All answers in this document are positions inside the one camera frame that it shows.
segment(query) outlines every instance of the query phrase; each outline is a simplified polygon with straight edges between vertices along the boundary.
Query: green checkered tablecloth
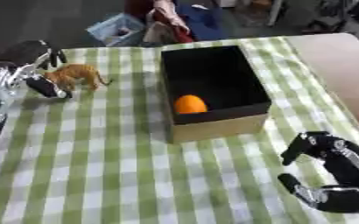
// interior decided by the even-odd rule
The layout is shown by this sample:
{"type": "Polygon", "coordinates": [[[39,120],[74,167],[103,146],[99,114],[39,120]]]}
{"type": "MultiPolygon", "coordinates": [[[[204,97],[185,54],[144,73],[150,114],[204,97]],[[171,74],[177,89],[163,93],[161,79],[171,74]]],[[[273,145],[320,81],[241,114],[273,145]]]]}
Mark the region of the green checkered tablecloth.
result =
{"type": "Polygon", "coordinates": [[[22,91],[0,136],[0,223],[359,223],[359,214],[309,208],[277,180],[290,172],[309,186],[334,183],[318,161],[283,167],[279,154],[303,130],[359,144],[350,113],[285,38],[163,50],[221,45],[243,47],[271,95],[260,133],[168,144],[161,48],[67,50],[115,81],[68,101],[22,91]]]}

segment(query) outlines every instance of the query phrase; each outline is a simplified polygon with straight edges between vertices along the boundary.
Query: blue basket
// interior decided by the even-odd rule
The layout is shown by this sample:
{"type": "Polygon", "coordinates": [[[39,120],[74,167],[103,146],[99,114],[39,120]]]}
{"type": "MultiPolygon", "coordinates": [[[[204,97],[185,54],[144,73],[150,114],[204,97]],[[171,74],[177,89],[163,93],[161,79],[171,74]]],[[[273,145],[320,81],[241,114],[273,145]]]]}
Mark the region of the blue basket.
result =
{"type": "Polygon", "coordinates": [[[87,32],[106,46],[135,46],[143,39],[144,28],[144,24],[136,18],[120,13],[90,26],[87,32]],[[128,33],[121,36],[121,29],[126,29],[128,33]]]}

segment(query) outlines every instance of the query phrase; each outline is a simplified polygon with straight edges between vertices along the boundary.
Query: cardboard box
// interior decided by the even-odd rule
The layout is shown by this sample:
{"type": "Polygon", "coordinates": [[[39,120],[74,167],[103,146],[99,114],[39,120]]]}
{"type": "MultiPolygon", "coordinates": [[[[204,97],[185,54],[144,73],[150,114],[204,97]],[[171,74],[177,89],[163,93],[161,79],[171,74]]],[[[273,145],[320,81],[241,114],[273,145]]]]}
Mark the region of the cardboard box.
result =
{"type": "Polygon", "coordinates": [[[239,46],[162,52],[162,83],[172,143],[257,133],[271,99],[239,46]],[[208,112],[178,114],[175,101],[197,95],[208,112]]]}

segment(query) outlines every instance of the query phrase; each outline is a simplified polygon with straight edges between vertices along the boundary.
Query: clothing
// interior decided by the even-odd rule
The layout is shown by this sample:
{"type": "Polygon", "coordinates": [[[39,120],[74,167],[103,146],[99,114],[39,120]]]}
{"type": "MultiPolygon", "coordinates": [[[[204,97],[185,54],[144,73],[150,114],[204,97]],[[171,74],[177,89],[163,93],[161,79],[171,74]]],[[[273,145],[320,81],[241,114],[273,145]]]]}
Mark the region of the clothing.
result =
{"type": "Polygon", "coordinates": [[[172,26],[178,26],[189,34],[189,27],[185,24],[182,18],[179,17],[175,11],[175,4],[171,0],[155,0],[153,5],[155,11],[158,11],[166,18],[167,22],[172,26]]]}
{"type": "Polygon", "coordinates": [[[218,25],[219,9],[204,10],[200,7],[179,4],[177,6],[177,13],[184,19],[196,40],[202,41],[226,38],[218,25]]]}
{"type": "Polygon", "coordinates": [[[175,44],[177,39],[172,28],[161,22],[153,23],[143,39],[147,43],[175,44]]]}
{"type": "Polygon", "coordinates": [[[184,29],[181,29],[176,25],[172,25],[170,20],[167,17],[165,17],[165,15],[162,14],[160,10],[155,10],[155,12],[153,13],[153,19],[155,21],[159,21],[165,25],[170,26],[175,34],[178,43],[194,42],[194,39],[190,37],[189,34],[184,29]]]}

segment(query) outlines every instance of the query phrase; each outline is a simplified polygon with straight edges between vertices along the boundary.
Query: silver robotic hand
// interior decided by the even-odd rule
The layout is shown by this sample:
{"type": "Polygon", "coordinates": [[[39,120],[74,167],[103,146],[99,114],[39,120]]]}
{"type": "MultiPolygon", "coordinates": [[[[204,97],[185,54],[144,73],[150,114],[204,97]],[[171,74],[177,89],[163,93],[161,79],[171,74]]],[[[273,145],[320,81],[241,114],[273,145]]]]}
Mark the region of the silver robotic hand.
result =
{"type": "Polygon", "coordinates": [[[304,132],[298,134],[281,154],[283,165],[289,165],[303,153],[323,160],[324,167],[334,176],[338,185],[309,188],[293,175],[283,173],[278,176],[283,186],[318,210],[359,214],[359,146],[326,131],[304,132]]]}
{"type": "Polygon", "coordinates": [[[0,133],[22,82],[45,97],[72,97],[36,73],[38,68],[47,69],[49,64],[56,67],[57,60],[67,62],[60,49],[42,40],[25,41],[0,53],[0,133]]]}

